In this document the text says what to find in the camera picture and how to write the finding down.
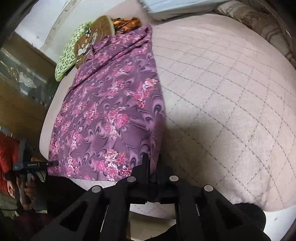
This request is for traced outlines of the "person's left hand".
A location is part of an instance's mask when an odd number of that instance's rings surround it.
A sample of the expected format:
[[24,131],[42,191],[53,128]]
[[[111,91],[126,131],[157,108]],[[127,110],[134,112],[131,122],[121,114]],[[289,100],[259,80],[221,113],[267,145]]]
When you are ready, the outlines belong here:
[[30,206],[36,199],[35,177],[31,176],[30,180],[24,182],[21,178],[15,181],[7,181],[8,194],[12,198],[18,198],[22,206]]

